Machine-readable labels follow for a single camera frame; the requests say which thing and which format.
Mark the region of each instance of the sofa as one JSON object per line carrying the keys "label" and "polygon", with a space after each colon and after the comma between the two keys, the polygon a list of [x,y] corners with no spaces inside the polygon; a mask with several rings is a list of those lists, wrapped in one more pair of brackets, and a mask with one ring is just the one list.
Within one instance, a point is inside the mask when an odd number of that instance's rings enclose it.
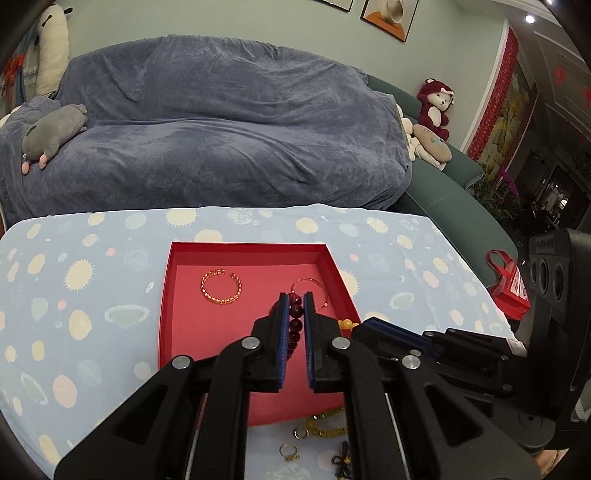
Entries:
{"label": "sofa", "polygon": [[[368,76],[368,86],[393,95],[404,115],[417,123],[421,111],[419,100],[376,77]],[[419,158],[413,162],[413,179],[390,210],[429,217],[489,288],[497,282],[497,277],[486,263],[486,253],[504,250],[517,261],[517,247],[468,191],[484,175],[481,167],[452,145],[449,148],[453,158],[443,171]]]}

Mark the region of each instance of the gold ring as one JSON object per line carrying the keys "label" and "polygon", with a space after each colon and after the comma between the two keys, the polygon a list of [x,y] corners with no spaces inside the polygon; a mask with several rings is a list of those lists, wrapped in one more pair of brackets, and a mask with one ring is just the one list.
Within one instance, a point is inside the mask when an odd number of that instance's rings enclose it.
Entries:
{"label": "gold ring", "polygon": [[306,440],[310,436],[310,432],[306,428],[306,425],[296,425],[294,429],[294,437],[298,440]]}
{"label": "gold ring", "polygon": [[207,272],[201,279],[201,292],[205,298],[207,298],[212,303],[217,303],[218,305],[227,305],[228,303],[236,301],[242,292],[242,283],[240,282],[240,279],[235,273],[232,273],[230,274],[230,277],[232,277],[232,280],[236,282],[236,286],[238,287],[238,291],[233,297],[230,297],[229,299],[217,299],[216,297],[212,297],[209,293],[207,293],[205,290],[205,282],[207,279],[214,277],[215,275],[224,275],[225,273],[226,271],[223,268],[218,268],[216,270],[211,270],[211,272]]}
{"label": "gold ring", "polygon": [[[284,452],[285,449],[293,449],[294,453],[287,454]],[[293,462],[300,458],[300,451],[293,443],[284,443],[279,447],[279,455],[281,455],[286,462]]]}

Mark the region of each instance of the gold chain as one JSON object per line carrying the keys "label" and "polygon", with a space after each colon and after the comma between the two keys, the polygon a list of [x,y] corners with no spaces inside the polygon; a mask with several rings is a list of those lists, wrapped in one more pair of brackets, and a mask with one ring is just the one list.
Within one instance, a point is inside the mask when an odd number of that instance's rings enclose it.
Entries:
{"label": "gold chain", "polygon": [[318,420],[323,420],[327,417],[332,417],[333,415],[337,415],[343,411],[345,411],[344,407],[334,408],[332,410],[327,410],[324,413],[320,413],[318,415],[312,415],[311,417],[308,417],[308,419],[306,420],[306,430],[308,431],[308,434],[313,435],[315,437],[321,437],[321,438],[339,437],[341,435],[347,435],[346,428],[340,427],[340,428],[332,429],[332,430],[320,430],[316,426],[316,422]]}

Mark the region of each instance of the polka dot tablecloth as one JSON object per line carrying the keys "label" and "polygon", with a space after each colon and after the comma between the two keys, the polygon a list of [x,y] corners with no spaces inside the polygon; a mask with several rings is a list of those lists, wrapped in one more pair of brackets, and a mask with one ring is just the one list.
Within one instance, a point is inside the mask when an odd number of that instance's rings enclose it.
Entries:
{"label": "polka dot tablecloth", "polygon": [[[173,241],[326,243],[361,318],[417,333],[456,327],[512,338],[484,286],[427,218],[312,205],[20,222],[0,241],[0,408],[48,476],[156,370]],[[277,450],[291,427],[281,428],[251,429],[249,480],[333,478],[319,466],[324,460],[286,465]],[[269,432],[277,437],[272,452]],[[338,449],[322,445],[318,455]]]}

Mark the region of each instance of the red teddy bear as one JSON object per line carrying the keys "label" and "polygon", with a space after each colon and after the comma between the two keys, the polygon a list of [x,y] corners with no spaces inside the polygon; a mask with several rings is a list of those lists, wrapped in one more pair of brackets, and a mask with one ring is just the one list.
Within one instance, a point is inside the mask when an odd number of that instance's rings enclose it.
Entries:
{"label": "red teddy bear", "polygon": [[449,118],[444,112],[453,105],[455,97],[451,88],[435,79],[427,79],[417,96],[423,104],[418,122],[446,141],[449,131],[442,127],[449,124]]}

